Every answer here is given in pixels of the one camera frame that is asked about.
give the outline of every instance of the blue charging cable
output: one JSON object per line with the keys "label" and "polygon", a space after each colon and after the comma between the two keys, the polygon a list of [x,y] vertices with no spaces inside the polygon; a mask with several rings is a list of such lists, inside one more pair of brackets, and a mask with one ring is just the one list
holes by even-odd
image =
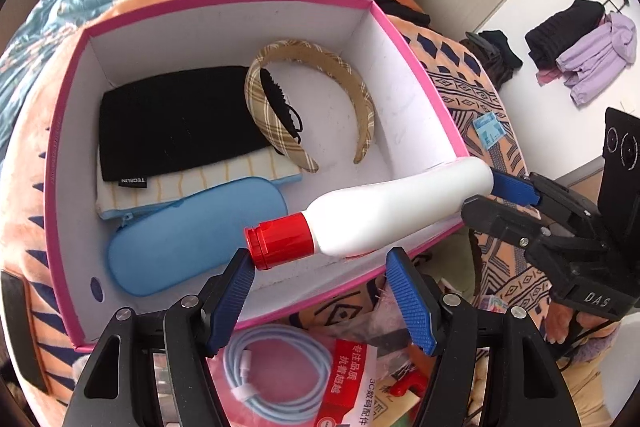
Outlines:
{"label": "blue charging cable", "polygon": [[[318,372],[318,382],[305,396],[296,400],[272,403],[256,394],[248,381],[250,352],[247,346],[258,341],[279,340],[306,355]],[[315,418],[331,374],[331,353],[305,331],[284,325],[269,324],[240,331],[225,347],[226,379],[234,396],[258,416],[280,425],[298,425]]]}

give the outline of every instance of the ribbed blue pad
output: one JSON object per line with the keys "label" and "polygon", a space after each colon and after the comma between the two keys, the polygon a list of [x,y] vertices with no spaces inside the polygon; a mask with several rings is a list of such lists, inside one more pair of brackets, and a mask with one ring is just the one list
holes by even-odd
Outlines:
{"label": "ribbed blue pad", "polygon": [[247,255],[234,279],[226,287],[219,306],[211,315],[211,336],[207,346],[212,352],[217,352],[229,343],[246,296],[254,282],[254,274],[254,263]]}
{"label": "ribbed blue pad", "polygon": [[436,341],[431,334],[431,314],[394,250],[386,256],[386,278],[391,285],[412,341],[421,347],[426,355],[432,355],[436,348]]}
{"label": "ribbed blue pad", "polygon": [[537,194],[533,185],[514,178],[503,172],[494,172],[494,190],[492,195],[498,196],[503,200],[511,201],[511,203],[527,206],[528,204],[536,205],[540,203],[540,196]]}

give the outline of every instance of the yellow paper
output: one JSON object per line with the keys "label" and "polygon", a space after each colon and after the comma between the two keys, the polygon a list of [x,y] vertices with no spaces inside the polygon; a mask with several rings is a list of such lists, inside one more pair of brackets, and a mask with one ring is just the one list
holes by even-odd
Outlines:
{"label": "yellow paper", "polygon": [[389,388],[396,383],[394,377],[386,377],[376,383],[376,400],[373,406],[373,427],[391,427],[405,413],[420,402],[411,391],[403,396],[392,396]]}

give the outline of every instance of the metal bolt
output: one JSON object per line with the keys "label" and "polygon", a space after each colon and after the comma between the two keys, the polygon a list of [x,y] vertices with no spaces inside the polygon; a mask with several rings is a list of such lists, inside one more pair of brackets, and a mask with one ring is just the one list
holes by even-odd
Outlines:
{"label": "metal bolt", "polygon": [[116,311],[116,319],[119,321],[126,321],[131,316],[130,308],[121,308]]}
{"label": "metal bolt", "polygon": [[200,300],[198,299],[197,295],[187,295],[186,297],[182,298],[180,304],[182,304],[183,308],[193,308],[199,302]]}
{"label": "metal bolt", "polygon": [[460,297],[458,297],[455,293],[447,293],[443,298],[442,301],[447,305],[447,306],[451,306],[452,308],[455,308],[456,306],[460,306],[460,302],[462,302],[460,300]]}
{"label": "metal bolt", "polygon": [[527,312],[520,306],[514,306],[513,308],[511,308],[511,315],[513,315],[517,319],[523,319],[527,316]]}

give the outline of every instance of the purple jacket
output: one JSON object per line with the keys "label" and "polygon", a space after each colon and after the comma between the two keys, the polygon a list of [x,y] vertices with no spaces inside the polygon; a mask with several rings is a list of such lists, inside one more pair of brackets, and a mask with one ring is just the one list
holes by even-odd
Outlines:
{"label": "purple jacket", "polygon": [[558,57],[563,73],[573,73],[564,85],[572,87],[571,97],[580,107],[591,102],[625,69],[636,61],[636,25],[616,12]]}

